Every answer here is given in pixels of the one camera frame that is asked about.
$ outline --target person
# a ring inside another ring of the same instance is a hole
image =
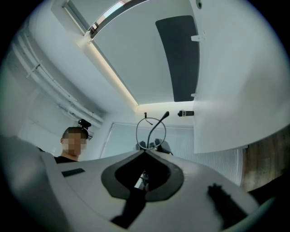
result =
[[[88,136],[87,130],[83,127],[67,128],[60,140],[63,151],[59,157],[55,157],[56,163],[77,162],[86,148]]]

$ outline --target white pipe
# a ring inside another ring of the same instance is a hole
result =
[[[16,45],[14,43],[12,43],[11,46],[12,46],[13,51],[15,52],[16,57],[18,58],[18,60],[20,61],[20,63],[24,67],[24,69],[29,73],[30,72],[30,67],[26,63],[24,58],[21,56],[21,54],[19,53]],[[69,103],[67,103],[64,100],[62,100],[59,97],[57,97],[57,94],[53,90],[51,90],[49,87],[47,87],[46,84],[43,83],[35,73],[31,73],[30,76],[35,80],[35,82],[37,82],[40,85],[40,87],[47,94],[49,94],[56,101],[57,104],[63,106],[66,109],[69,109],[70,112],[72,112],[75,115],[77,115],[78,117],[83,118],[84,120],[90,122],[92,125],[94,125],[96,127],[99,127],[99,128],[101,127],[101,125],[97,121],[95,121],[93,118],[90,118],[90,117],[86,116],[85,114],[83,114],[80,111],[78,111],[77,109],[75,109],[73,106],[70,106]]]
[[[32,46],[30,44],[30,42],[27,39],[26,34],[24,33],[24,36],[26,38],[26,42],[30,48],[31,51],[33,51]],[[33,65],[37,65],[38,63],[40,63],[37,55],[35,54],[35,52],[33,51],[33,55],[34,57],[31,55],[30,51],[27,49],[23,39],[21,38],[21,36],[18,36],[18,41],[20,43],[21,48],[24,50],[25,54],[27,55],[27,57],[30,59],[31,63]],[[96,113],[88,110],[87,108],[85,108],[82,104],[80,104],[76,98],[74,98],[71,94],[69,94],[51,75],[50,73],[45,69],[45,67],[40,63],[40,67],[37,70],[40,72],[40,74],[44,77],[44,79],[46,81],[48,81],[53,87],[54,89],[56,89],[59,93],[61,93],[66,99],[68,99],[70,102],[72,102],[72,104],[74,104],[77,108],[79,108],[80,110],[84,111],[85,113],[87,113],[89,116],[93,117],[94,119],[100,121],[100,122],[104,122],[104,120],[97,115]]]

